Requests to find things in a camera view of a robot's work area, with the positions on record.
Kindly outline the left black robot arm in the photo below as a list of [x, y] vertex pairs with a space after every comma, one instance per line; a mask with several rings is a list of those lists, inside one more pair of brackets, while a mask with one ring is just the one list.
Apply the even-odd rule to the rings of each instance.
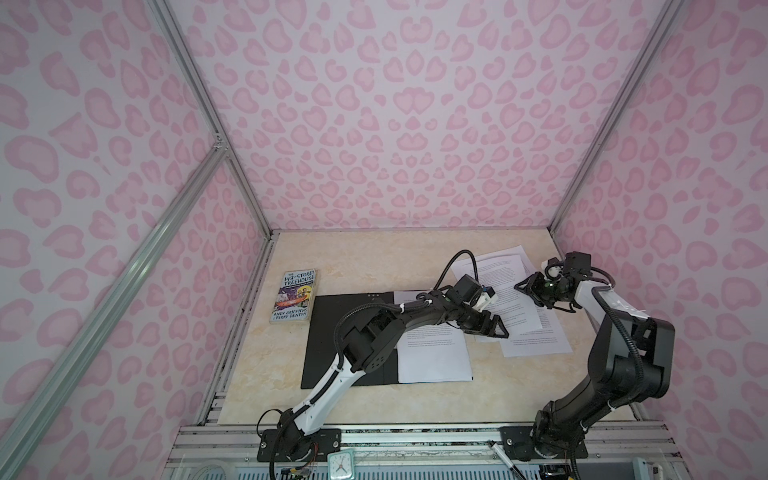
[[442, 284], [450, 270], [445, 267], [434, 288], [419, 293], [413, 301], [369, 302], [341, 317], [334, 326], [335, 356], [328, 369], [301, 403], [280, 413], [275, 428], [260, 434], [260, 462], [274, 464], [318, 457], [322, 448], [317, 437], [327, 417], [357, 380], [385, 364], [404, 334], [453, 323], [465, 334], [509, 337], [501, 317], [488, 310], [496, 293], [480, 283], [474, 254], [460, 250], [448, 264], [453, 265], [462, 255], [469, 257], [472, 273], [463, 275], [455, 284]]

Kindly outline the white printed sheet back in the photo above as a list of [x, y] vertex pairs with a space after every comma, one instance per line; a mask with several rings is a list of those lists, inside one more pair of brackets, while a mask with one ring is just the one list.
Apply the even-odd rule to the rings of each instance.
[[420, 327], [403, 334], [397, 354], [400, 384], [473, 380], [465, 335], [450, 324]]

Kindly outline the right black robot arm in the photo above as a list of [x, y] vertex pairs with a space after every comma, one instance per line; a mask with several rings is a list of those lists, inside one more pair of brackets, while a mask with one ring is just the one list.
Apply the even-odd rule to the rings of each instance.
[[554, 260], [544, 271], [517, 283], [515, 290], [538, 307], [557, 310], [566, 303], [568, 313], [584, 310], [601, 323], [585, 378], [537, 412], [525, 440], [504, 441], [510, 457], [575, 461], [595, 423], [621, 407], [660, 399], [669, 390], [675, 327], [623, 299], [606, 271]]

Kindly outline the white sheet green header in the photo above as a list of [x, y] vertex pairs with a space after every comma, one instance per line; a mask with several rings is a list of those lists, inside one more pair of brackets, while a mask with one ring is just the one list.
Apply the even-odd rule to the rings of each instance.
[[501, 340], [505, 357], [572, 352], [556, 315], [545, 308], [536, 307], [529, 297], [514, 289], [515, 284], [526, 279], [519, 256], [504, 257], [495, 277], [500, 297], [497, 313], [509, 331], [509, 338]]

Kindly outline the white printed sheet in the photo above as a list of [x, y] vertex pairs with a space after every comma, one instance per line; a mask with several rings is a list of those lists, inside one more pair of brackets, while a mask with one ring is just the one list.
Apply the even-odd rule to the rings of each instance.
[[400, 384], [473, 380], [465, 335], [450, 324], [420, 327], [403, 334], [397, 354]]
[[476, 260], [479, 281], [483, 286], [491, 287], [496, 299], [488, 306], [492, 314], [497, 314], [509, 332], [506, 339], [475, 336], [478, 343], [500, 342], [507, 357], [525, 355], [537, 345], [539, 337], [547, 334], [543, 328], [537, 307], [515, 286], [530, 275], [527, 259], [522, 246], [512, 247], [497, 252], [483, 254]]

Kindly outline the black file folder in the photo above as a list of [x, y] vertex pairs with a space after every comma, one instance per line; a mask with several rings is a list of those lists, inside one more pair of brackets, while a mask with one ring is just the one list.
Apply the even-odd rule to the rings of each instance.
[[442, 291], [321, 296], [300, 387], [319, 385], [339, 353], [365, 373], [360, 387], [470, 381], [464, 333], [482, 324], [481, 314]]

